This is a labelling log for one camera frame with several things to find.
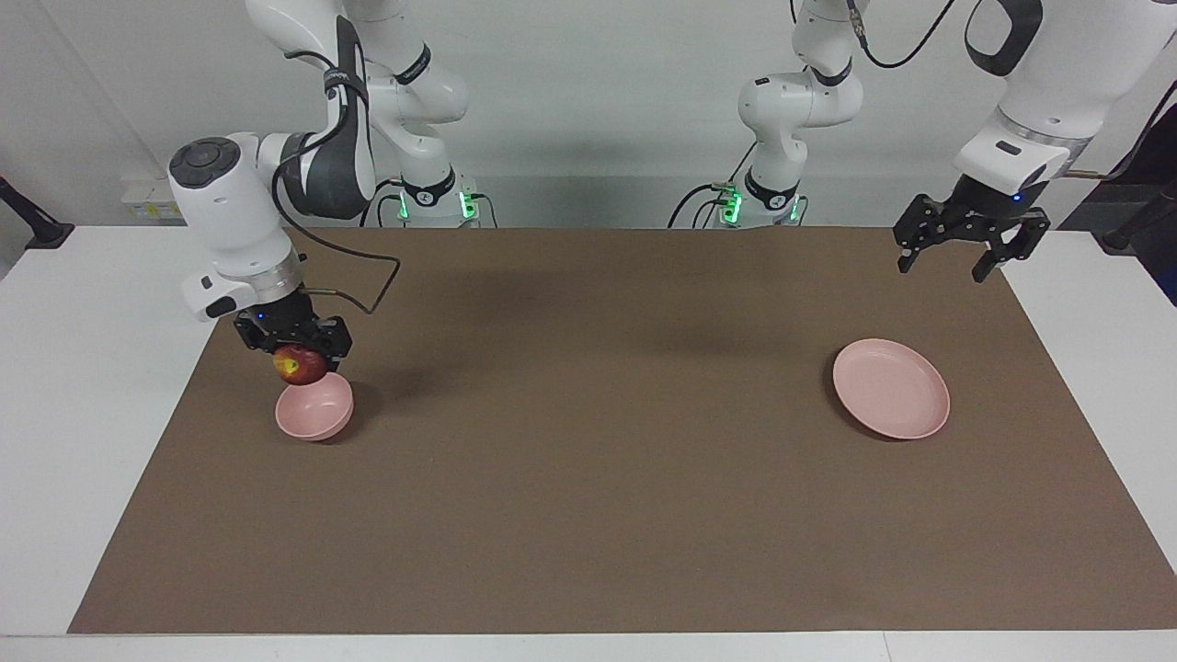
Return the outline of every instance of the white table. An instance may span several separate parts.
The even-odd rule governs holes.
[[[0,280],[0,660],[1177,660],[1177,630],[64,636],[212,330],[179,298],[205,263],[188,232],[79,227]],[[1177,565],[1177,310],[1085,234],[1049,234],[1006,277]]]

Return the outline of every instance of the red apple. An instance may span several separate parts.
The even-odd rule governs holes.
[[[327,373],[327,359],[305,345],[282,345],[274,351],[274,370],[282,382],[306,386]]]

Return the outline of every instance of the brown tablecloth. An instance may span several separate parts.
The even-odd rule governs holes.
[[[337,300],[357,395],[288,439],[222,322],[73,633],[1177,627],[1177,582],[976,246],[887,231],[326,232],[405,259]],[[385,265],[308,246],[307,284]],[[883,337],[952,393],[937,436],[849,418]]]

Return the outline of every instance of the pink bowl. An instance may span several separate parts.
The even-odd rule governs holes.
[[[949,419],[944,378],[918,352],[891,340],[858,340],[842,350],[833,388],[863,425],[895,439],[930,437]]]
[[[352,385],[335,372],[306,386],[287,386],[274,405],[282,432],[304,442],[321,442],[339,433],[352,419]]]

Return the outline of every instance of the round black joint cap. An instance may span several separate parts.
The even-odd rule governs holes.
[[[172,179],[185,188],[204,188],[241,160],[241,147],[228,138],[201,138],[180,147],[168,164]]]

